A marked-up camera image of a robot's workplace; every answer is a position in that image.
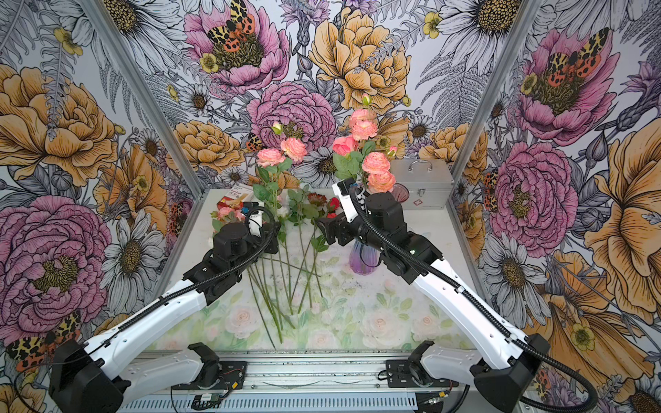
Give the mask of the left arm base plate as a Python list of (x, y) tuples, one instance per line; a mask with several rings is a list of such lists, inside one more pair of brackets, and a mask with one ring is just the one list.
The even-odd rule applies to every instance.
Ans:
[(246, 377), (246, 361), (221, 360), (219, 356), (201, 342), (189, 344), (202, 362), (202, 368), (196, 378), (189, 383), (175, 385), (174, 390), (218, 390), (229, 392), (243, 388)]

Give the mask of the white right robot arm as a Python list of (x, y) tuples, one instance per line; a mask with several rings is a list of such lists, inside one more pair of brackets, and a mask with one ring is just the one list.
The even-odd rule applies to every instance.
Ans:
[(343, 211), (316, 221), (326, 241), (345, 246), (356, 240), (380, 251), (386, 268), (439, 306), (475, 347), (450, 351), (425, 342), (409, 358), (412, 375), (469, 385), (502, 412), (532, 405), (525, 393), (549, 360), (547, 340), (527, 335), (487, 305), (430, 240), (409, 230), (392, 194), (364, 193), (352, 181), (332, 189)]

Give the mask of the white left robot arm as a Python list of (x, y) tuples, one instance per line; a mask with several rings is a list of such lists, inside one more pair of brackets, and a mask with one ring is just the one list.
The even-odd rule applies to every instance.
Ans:
[(151, 304), (84, 343), (55, 350), (48, 393), (63, 412), (117, 412), (153, 392), (177, 385), (212, 387), (222, 377), (217, 354), (203, 343), (145, 363), (145, 349), (189, 316), (217, 301), (264, 253), (278, 251), (279, 223), (231, 223), (182, 280)]

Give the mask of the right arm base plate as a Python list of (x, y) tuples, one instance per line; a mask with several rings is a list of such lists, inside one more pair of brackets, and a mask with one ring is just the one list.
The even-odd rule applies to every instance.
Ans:
[(456, 381), (432, 378), (423, 369), (423, 352), (433, 344), (434, 342), (430, 340), (422, 342), (406, 360), (387, 360), (386, 368), (378, 373), (378, 379), (385, 380), (389, 388), (452, 388), (458, 386), (459, 383)]

